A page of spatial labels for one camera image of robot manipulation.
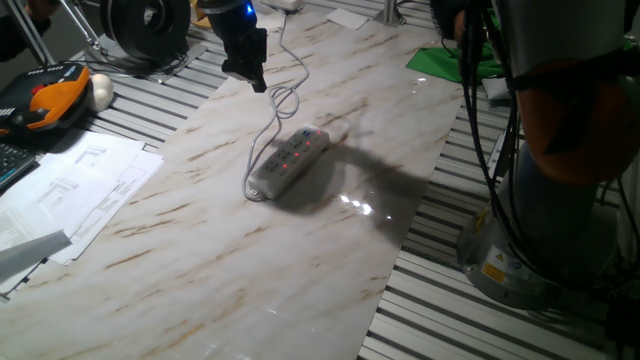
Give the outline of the bystander hand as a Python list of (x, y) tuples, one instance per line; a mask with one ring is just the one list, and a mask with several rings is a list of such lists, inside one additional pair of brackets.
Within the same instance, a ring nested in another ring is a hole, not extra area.
[(59, 6), (58, 0), (28, 0), (25, 10), (32, 19), (44, 21), (51, 17)]

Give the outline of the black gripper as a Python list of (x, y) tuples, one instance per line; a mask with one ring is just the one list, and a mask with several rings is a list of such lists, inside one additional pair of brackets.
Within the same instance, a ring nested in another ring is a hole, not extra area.
[(256, 93), (264, 93), (267, 30), (257, 26), (252, 1), (199, 0), (199, 8), (223, 42), (228, 58), (222, 64), (222, 71), (236, 80), (252, 83)]

